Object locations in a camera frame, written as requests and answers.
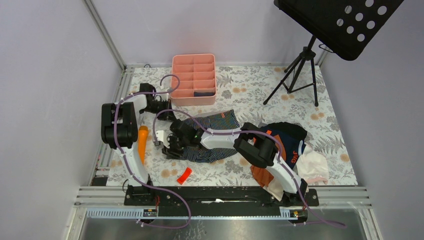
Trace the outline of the orange toy microphone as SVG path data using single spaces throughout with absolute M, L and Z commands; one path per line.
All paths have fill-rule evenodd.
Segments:
M 140 158 L 141 164 L 145 165 L 145 154 L 146 154 L 146 145 L 149 136 L 149 129 L 145 125 L 141 125 L 138 128 L 138 139 L 137 139 L 137 153 Z

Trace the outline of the navy underwear beige waistband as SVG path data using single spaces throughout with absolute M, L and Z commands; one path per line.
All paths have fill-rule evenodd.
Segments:
M 198 91 L 194 91 L 193 92 L 193 96 L 194 97 L 213 97 L 215 96 L 215 92 L 198 92 Z

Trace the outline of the striped navy garment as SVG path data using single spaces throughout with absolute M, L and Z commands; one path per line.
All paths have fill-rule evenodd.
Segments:
M 240 127 L 240 124 L 233 110 L 216 113 L 208 116 L 195 118 L 206 129 L 231 130 Z M 177 160 L 186 160 L 195 163 L 213 163 L 235 155 L 237 151 L 229 148 L 213 148 L 196 150 L 187 147 L 183 150 L 182 156 Z

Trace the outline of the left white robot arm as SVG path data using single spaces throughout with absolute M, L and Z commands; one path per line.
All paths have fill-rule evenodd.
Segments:
M 178 87 L 157 92 L 153 85 L 142 83 L 138 92 L 101 106 L 101 139 L 123 158 L 128 186 L 131 190 L 141 187 L 135 197 L 144 206 L 154 202 L 157 188 L 145 167 L 149 128 L 138 123 L 137 114 L 170 110 L 169 95 Z

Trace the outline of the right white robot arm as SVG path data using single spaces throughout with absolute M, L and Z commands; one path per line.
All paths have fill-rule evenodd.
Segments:
M 289 149 L 275 133 L 249 122 L 218 130 L 200 124 L 193 127 L 179 119 L 169 130 L 169 134 L 163 130 L 154 133 L 156 145 L 163 145 L 162 152 L 168 158 L 179 158 L 188 150 L 234 150 L 250 163 L 253 177 L 275 199 L 286 199 L 293 206 L 307 199 L 308 184 L 293 170 Z

